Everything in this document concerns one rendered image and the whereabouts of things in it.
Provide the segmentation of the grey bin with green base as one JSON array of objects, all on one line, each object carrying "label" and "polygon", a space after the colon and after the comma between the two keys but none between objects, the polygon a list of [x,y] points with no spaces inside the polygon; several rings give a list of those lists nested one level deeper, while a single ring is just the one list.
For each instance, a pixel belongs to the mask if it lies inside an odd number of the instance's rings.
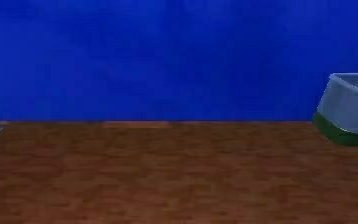
[{"label": "grey bin with green base", "polygon": [[312,120],[323,136],[358,146],[358,73],[333,73]]}]

